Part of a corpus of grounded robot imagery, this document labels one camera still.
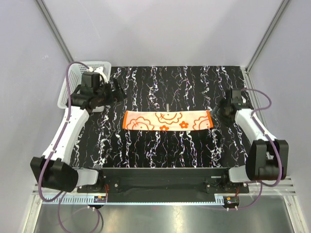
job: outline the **white laundry basket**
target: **white laundry basket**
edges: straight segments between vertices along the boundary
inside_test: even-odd
[[[109,62],[82,62],[89,67],[92,67],[94,70],[98,67],[104,67],[104,74],[107,76],[108,80],[110,80],[110,72],[111,72],[111,64]],[[76,87],[81,84],[82,74],[86,71],[86,68],[80,64],[73,64],[69,69],[68,79],[70,86],[70,93],[73,93]],[[57,106],[59,108],[65,109],[67,108],[66,103],[68,101],[68,93],[66,86],[66,78],[64,79],[62,89],[60,91],[60,95],[58,97]],[[101,112],[104,107],[99,107],[93,110],[93,112]]]

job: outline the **reflective floor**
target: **reflective floor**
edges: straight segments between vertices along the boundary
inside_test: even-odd
[[[241,197],[241,206],[252,201]],[[87,233],[97,215],[81,205],[62,205],[64,226],[73,233]],[[293,233],[282,197],[262,196],[246,210],[215,211],[204,206],[104,206],[100,209],[104,226],[96,233]],[[62,233],[57,223],[57,205],[43,204],[35,233]]]

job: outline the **marble pattern tablecloth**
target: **marble pattern tablecloth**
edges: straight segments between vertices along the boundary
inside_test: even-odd
[[[71,155],[74,167],[216,167],[244,165],[249,142],[234,124],[213,119],[210,130],[188,132],[122,129],[126,110],[209,110],[229,88],[244,88],[240,67],[113,67],[128,98],[93,113]]]

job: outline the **gray wall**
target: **gray wall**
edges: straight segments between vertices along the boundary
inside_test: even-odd
[[[269,130],[290,145],[288,175],[311,230],[311,1],[293,0],[251,70],[257,89],[272,98]]]
[[[281,0],[45,0],[74,60],[246,66]]]
[[[59,126],[67,62],[33,0],[0,7],[0,232],[17,233],[35,184],[30,169]]]

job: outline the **folded towel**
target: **folded towel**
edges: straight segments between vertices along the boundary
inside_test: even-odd
[[[126,111],[125,130],[192,131],[213,127],[209,111],[132,112]]]

